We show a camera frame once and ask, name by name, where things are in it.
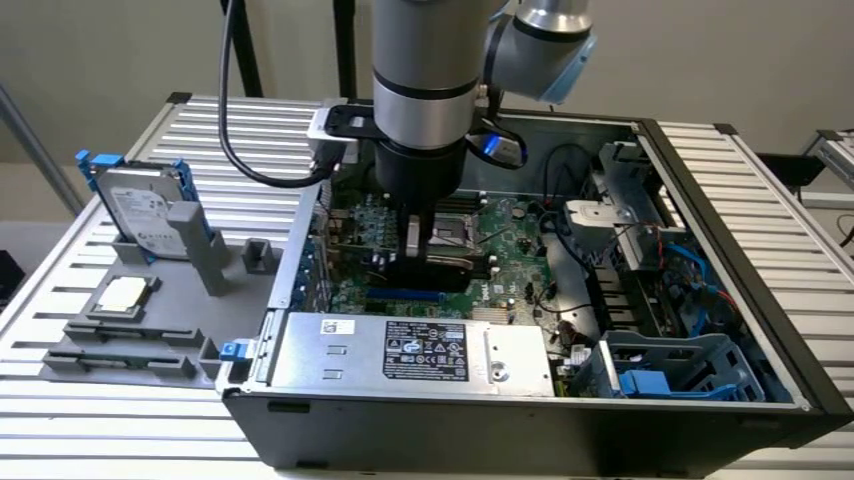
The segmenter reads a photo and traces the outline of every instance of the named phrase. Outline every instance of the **black metal frame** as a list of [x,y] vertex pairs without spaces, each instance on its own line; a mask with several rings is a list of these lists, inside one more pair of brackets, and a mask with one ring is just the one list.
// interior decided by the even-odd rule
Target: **black metal frame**
[[333,1],[337,90],[341,97],[356,98],[356,0]]
[[809,404],[828,415],[849,416],[851,409],[824,373],[815,355],[805,345],[797,330],[788,321],[773,294],[764,285],[747,255],[737,246],[732,233],[725,228],[708,198],[703,194],[693,176],[688,172],[672,144],[653,120],[639,122],[640,132],[649,139],[665,174],[673,181],[684,199],[688,213],[696,220],[723,269],[740,292],[768,340],[779,353],[787,370]]
[[234,31],[232,43],[234,47],[234,56],[237,57],[242,91],[246,97],[262,98],[264,89],[261,88],[261,76],[257,71],[257,59],[254,57],[254,46],[252,45],[249,18],[245,14],[245,3],[242,0],[218,0],[218,4],[222,8],[222,14],[228,9],[229,1],[240,2],[236,5],[234,10]]

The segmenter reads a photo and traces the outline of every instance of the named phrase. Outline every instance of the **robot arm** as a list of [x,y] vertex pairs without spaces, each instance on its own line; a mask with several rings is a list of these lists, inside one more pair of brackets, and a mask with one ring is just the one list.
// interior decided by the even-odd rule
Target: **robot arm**
[[596,45],[588,0],[527,0],[489,25],[483,83],[563,103]]
[[504,168],[524,164],[521,139],[474,122],[480,84],[559,103],[595,44],[587,0],[527,0],[515,17],[501,5],[373,2],[373,119],[386,136],[376,178],[397,204],[398,238],[418,224],[404,257],[425,256],[434,204],[458,187],[466,150]]

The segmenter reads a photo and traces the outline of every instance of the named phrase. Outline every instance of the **white sticker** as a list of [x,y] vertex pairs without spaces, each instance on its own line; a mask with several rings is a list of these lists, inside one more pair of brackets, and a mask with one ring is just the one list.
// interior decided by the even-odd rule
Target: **white sticker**
[[186,249],[181,237],[165,221],[169,205],[150,190],[112,188],[112,198],[118,204],[136,243],[154,255],[185,256]]
[[320,335],[352,335],[354,332],[354,320],[322,320],[320,323]]

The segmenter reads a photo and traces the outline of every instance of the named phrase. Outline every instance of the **blue latch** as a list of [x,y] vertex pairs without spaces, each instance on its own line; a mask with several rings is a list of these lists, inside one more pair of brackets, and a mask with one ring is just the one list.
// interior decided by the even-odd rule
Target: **blue latch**
[[97,183],[94,182],[94,175],[92,175],[92,170],[89,168],[89,155],[92,155],[92,152],[82,149],[74,155],[74,159],[77,160],[77,170],[80,170],[82,178],[85,178],[85,184],[89,187],[89,190],[97,192]]
[[98,153],[92,159],[92,165],[101,168],[113,168],[124,163],[124,155],[117,153]]
[[667,384],[664,372],[657,370],[628,370],[619,375],[619,388],[627,397],[671,398],[673,400],[732,400],[736,386],[720,385],[708,392],[673,392]]
[[178,179],[181,182],[181,197],[188,202],[198,201],[198,192],[196,191],[196,185],[192,181],[192,172],[189,171],[189,165],[184,162],[182,158],[178,158],[172,162],[172,168],[177,170]]
[[222,350],[218,352],[221,362],[245,362],[249,344],[244,342],[225,342]]

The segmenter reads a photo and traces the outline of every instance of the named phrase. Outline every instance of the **blue cable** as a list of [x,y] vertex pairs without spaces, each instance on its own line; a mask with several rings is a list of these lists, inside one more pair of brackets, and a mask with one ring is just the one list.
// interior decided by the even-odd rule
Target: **blue cable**
[[672,243],[667,244],[667,250],[671,250],[672,252],[677,253],[684,258],[693,261],[696,265],[699,265],[699,273],[703,277],[703,282],[705,282],[705,270],[707,270],[705,261],[701,258],[699,258],[696,255],[693,255],[693,253],[687,248],[680,247],[679,245],[675,245]]
[[693,328],[691,328],[688,338],[699,336],[699,332],[703,331],[703,326],[705,325],[705,317],[705,309],[703,307],[699,307],[699,309],[696,310],[696,323],[693,324]]

